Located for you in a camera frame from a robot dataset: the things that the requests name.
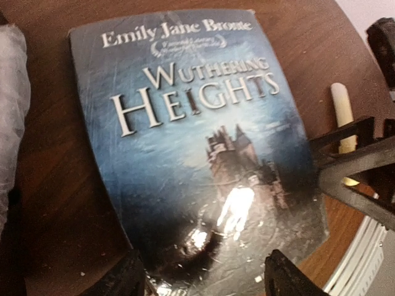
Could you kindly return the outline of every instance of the wuthering heights book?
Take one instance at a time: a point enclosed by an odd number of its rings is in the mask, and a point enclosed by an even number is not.
[[[136,15],[70,32],[96,162],[161,296],[264,290],[264,260],[327,237],[304,127],[249,10]]]

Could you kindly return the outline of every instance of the brown table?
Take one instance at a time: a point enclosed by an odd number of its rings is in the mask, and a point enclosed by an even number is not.
[[[308,137],[335,127],[329,86],[337,81],[348,87],[356,117],[373,115],[381,125],[395,115],[379,69],[334,1],[2,3],[4,15],[26,34],[32,84],[17,172],[29,296],[76,295],[112,267],[127,247],[84,130],[67,40],[72,27],[157,10],[254,9],[283,67]],[[319,286],[338,265],[363,218],[330,198],[326,209],[331,236],[301,265]]]

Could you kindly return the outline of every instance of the book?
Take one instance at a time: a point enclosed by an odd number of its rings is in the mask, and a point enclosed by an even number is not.
[[[70,31],[107,193],[160,296],[258,295],[264,261],[328,236],[302,121],[253,11],[181,10]]]

